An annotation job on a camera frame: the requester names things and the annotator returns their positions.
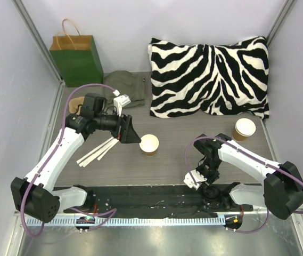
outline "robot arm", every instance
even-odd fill
[[[132,126],[132,117],[121,114],[123,106],[130,103],[128,96],[121,95],[114,99],[117,113],[104,113],[105,98],[101,95],[88,93],[80,115],[70,114],[66,118],[62,142],[35,180],[29,192],[24,212],[42,222],[50,222],[58,212],[73,206],[81,206],[82,210],[89,210],[93,203],[93,191],[75,185],[69,189],[53,191],[55,182],[73,153],[85,142],[90,134],[96,130],[110,131],[111,135],[121,143],[140,143],[141,139]],[[40,162],[26,175],[24,179],[15,178],[11,183],[15,208],[19,211],[26,189],[40,169],[41,165],[51,155],[58,145],[61,130],[57,139]]]
[[[205,160],[203,164],[191,171],[196,184],[189,173],[185,176],[184,182],[189,187],[202,189],[202,185],[206,188],[212,186],[211,184],[219,178],[218,167],[224,161],[240,168],[259,182],[256,185],[245,185],[235,182],[233,188],[229,191],[229,197],[235,204],[251,204],[266,207],[280,219],[287,219],[303,204],[302,186],[282,173],[259,164],[253,158],[260,159],[266,164],[277,166],[302,181],[299,171],[294,164],[290,162],[280,164],[267,160],[241,147],[237,142],[224,134],[219,134],[217,137],[228,141],[237,150],[214,139],[196,141],[194,147],[205,156]],[[248,153],[253,158],[242,154],[239,150]]]

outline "striped pillow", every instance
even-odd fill
[[[203,110],[212,115],[250,111],[268,118],[266,38],[235,45],[177,46],[153,38],[150,115],[170,118]]]

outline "floor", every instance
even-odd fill
[[[176,185],[183,184],[186,168],[184,164],[184,150],[187,144],[201,134],[217,135],[225,133],[231,136],[235,122],[242,117],[253,120],[257,130],[255,134],[240,145],[254,153],[271,159],[269,147],[260,122],[256,116],[244,113],[237,116],[211,116],[201,111],[178,118],[161,119],[151,117],[149,109],[151,104],[150,73],[146,76],[146,104],[144,107],[123,110],[123,113],[133,117],[133,125],[141,137],[145,134],[154,134],[159,138],[160,146],[153,157],[146,157],[138,144],[117,144],[109,153],[98,162],[92,161],[86,168],[79,167],[76,160],[94,149],[110,137],[109,132],[96,131],[74,153],[64,170],[60,174],[56,186],[105,186],[105,185]],[[56,138],[61,126],[61,116],[66,98],[74,88],[65,88],[61,101],[58,118],[55,125],[53,139]],[[101,93],[99,87],[83,89],[75,97],[85,95],[87,92]],[[195,168],[202,155],[194,147],[189,151],[190,166]],[[251,176],[228,163],[220,166],[220,179],[217,183],[231,183],[234,181],[250,183],[256,182]]]

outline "coffee cup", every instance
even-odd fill
[[[155,135],[147,134],[141,137],[140,148],[146,156],[153,156],[159,146],[159,141]]]
[[[252,136],[256,131],[255,123],[248,118],[239,119],[233,131],[233,140],[244,141],[248,137]]]

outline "gray wall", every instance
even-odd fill
[[[266,122],[280,161],[291,161],[303,178],[303,0],[298,0],[269,47]]]
[[[10,183],[38,160],[57,87],[13,3],[0,0],[0,255],[14,213]]]
[[[47,47],[72,19],[94,36],[104,72],[149,71],[151,37],[176,44],[234,44],[266,36],[285,0],[22,0]],[[66,26],[70,34],[76,31]]]

